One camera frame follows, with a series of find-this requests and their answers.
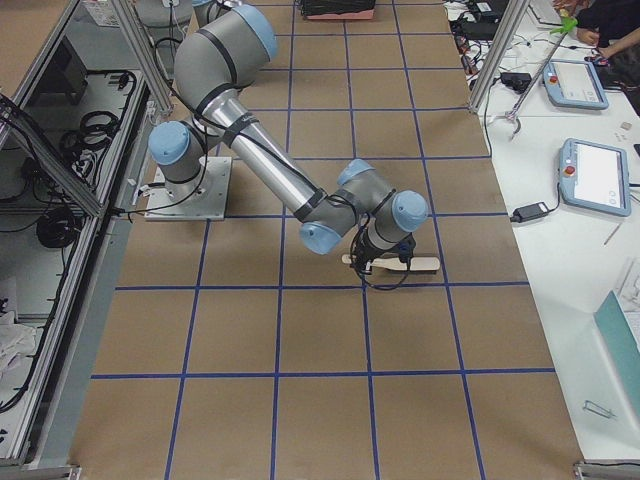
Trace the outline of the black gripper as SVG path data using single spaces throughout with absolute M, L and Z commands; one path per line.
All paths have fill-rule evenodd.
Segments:
M 369 238 L 369 228 L 360 228 L 354 236 L 348 253 L 348 265 L 357 273 L 365 274 L 369 263 L 376 258 L 398 256 L 403 262 L 414 257 L 416 241 L 409 234 L 389 249 L 382 249 L 374 245 Z

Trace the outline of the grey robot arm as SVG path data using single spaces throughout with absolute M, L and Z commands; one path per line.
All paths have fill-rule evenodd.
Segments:
M 312 252 L 330 253 L 355 229 L 344 260 L 361 277 L 375 266 L 406 272 L 438 269 L 437 259 L 414 255 L 413 233 L 429 213 L 421 194 L 397 191 L 361 159 L 345 167 L 337 191 L 327 194 L 241 104 L 240 90 L 278 50 L 263 13 L 246 3 L 195 1 L 192 7 L 198 28 L 180 43 L 174 63 L 175 95 L 191 117 L 159 124 L 148 139 L 149 152 L 177 199 L 185 199 L 182 188 L 195 188 L 205 174 L 201 157 L 222 143 L 300 221 L 300 238 Z

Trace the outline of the person hand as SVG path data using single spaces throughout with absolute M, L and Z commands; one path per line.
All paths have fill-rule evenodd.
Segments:
M 600 40 L 600 33 L 597 30 L 588 28 L 577 28 L 576 38 L 591 48 L 597 48 Z

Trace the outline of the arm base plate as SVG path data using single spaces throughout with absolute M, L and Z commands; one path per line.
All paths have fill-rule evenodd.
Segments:
M 230 157 L 201 157 L 201 172 L 184 184 L 173 184 L 156 168 L 144 217 L 149 221 L 222 221 L 232 173 Z

